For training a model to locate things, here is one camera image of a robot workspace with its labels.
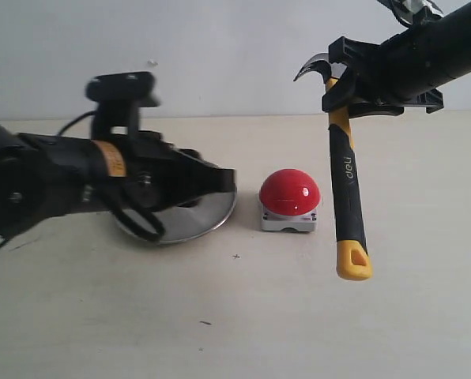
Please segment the red button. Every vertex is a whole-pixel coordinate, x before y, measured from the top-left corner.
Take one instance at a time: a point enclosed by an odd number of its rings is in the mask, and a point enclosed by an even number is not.
[[[299,216],[316,208],[320,202],[320,190],[305,172],[284,169],[264,181],[259,197],[264,207],[272,213]]]

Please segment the hammer handle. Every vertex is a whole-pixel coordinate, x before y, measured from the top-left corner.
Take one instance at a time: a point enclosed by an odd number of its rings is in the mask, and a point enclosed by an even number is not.
[[[326,83],[327,91],[335,83],[335,79],[329,79]],[[365,280],[372,276],[372,267],[365,241],[348,108],[330,112],[329,124],[337,274],[346,280]]]

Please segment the table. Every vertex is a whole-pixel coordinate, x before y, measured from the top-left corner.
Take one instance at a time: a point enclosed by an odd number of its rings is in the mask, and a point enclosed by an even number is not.
[[[238,171],[233,216],[159,249],[106,213],[16,238],[0,252],[0,378],[471,377],[471,111],[353,121],[375,272],[360,283],[335,272],[326,123],[144,120]],[[285,167],[320,186],[313,234],[258,229],[259,186]]]

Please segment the white wall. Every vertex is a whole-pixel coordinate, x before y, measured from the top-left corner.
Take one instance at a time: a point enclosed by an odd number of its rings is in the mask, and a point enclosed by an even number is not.
[[[438,0],[451,10],[467,0]],[[296,71],[344,35],[382,42],[401,26],[376,0],[0,1],[0,119],[91,109],[94,75],[148,69],[163,106],[148,115],[311,114],[319,79]],[[471,109],[471,75],[443,88]]]

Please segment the orange label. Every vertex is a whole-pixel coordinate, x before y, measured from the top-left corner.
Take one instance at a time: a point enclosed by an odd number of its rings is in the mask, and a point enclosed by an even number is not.
[[[116,178],[123,178],[126,176],[126,165],[123,160],[122,153],[114,146],[106,141],[92,141],[96,144],[102,155],[104,156],[107,164],[107,172],[109,176]]]

